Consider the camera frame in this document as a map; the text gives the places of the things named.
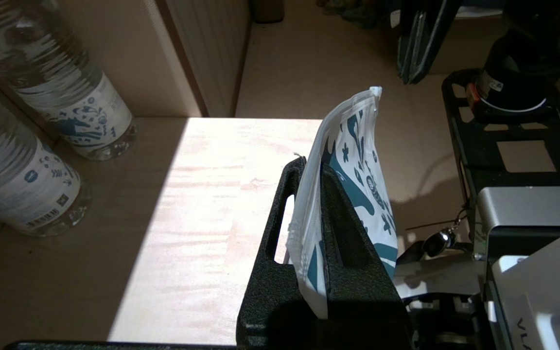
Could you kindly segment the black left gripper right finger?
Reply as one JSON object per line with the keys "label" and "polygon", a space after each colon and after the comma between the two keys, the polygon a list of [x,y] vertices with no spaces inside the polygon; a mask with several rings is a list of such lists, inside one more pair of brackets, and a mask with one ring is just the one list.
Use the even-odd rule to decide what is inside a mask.
{"label": "black left gripper right finger", "polygon": [[336,172],[321,169],[324,347],[411,347],[413,324]]}

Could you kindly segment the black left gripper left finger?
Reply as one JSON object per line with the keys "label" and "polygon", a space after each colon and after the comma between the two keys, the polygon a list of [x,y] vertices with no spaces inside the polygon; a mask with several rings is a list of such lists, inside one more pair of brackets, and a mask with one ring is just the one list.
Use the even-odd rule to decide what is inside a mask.
{"label": "black left gripper left finger", "polygon": [[311,310],[291,264],[274,260],[287,199],[297,193],[305,157],[282,170],[237,316],[239,347],[309,347]]}

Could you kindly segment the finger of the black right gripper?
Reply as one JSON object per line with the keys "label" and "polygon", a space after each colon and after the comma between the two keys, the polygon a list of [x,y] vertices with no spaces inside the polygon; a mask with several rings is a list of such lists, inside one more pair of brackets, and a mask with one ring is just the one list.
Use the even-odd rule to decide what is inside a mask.
{"label": "finger of the black right gripper", "polygon": [[397,68],[403,84],[413,84],[422,58],[425,0],[403,0],[399,22]]}
{"label": "finger of the black right gripper", "polygon": [[420,0],[412,28],[413,84],[429,73],[460,6],[460,0]]}

